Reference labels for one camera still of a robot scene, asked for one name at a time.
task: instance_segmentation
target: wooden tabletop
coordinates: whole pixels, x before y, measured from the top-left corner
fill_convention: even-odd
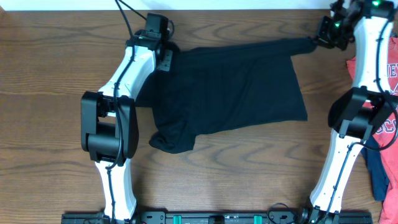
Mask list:
[[[314,35],[328,11],[160,11],[183,50]],[[127,12],[132,29],[144,21]],[[80,146],[80,98],[113,75],[128,39],[118,11],[5,12],[0,18],[0,222],[60,223],[65,212],[104,207],[94,162]],[[342,52],[318,48],[292,58],[308,122],[288,121],[197,137],[193,151],[167,154],[148,145],[151,109],[138,108],[132,162],[138,204],[169,211],[298,208],[315,187],[329,148],[327,114],[351,87]],[[343,209],[378,221],[362,156]]]

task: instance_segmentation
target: red cloth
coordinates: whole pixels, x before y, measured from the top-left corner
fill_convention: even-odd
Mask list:
[[[388,77],[393,94],[398,95],[398,38],[391,37],[388,51]],[[355,60],[347,61],[349,75],[354,78]],[[379,128],[374,138],[380,146],[385,146],[390,142],[397,128],[397,122],[393,114]],[[390,180],[386,199],[380,216],[380,224],[398,223],[398,141],[390,148],[381,151],[381,161],[386,174]]]

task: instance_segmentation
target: blue cloth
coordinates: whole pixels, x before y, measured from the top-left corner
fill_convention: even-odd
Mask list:
[[[371,147],[379,147],[373,137],[370,137],[366,144]],[[390,180],[381,162],[380,152],[366,148],[363,148],[361,152],[371,175],[374,199],[376,201],[384,201]]]

